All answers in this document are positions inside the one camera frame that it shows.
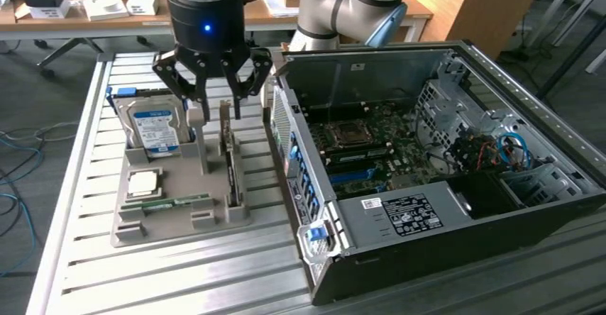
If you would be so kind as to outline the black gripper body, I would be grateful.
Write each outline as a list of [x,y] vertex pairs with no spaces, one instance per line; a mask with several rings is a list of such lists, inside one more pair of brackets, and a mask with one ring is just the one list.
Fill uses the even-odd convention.
[[222,60],[239,69],[250,58],[243,8],[243,0],[169,0],[178,59],[209,78],[225,76]]

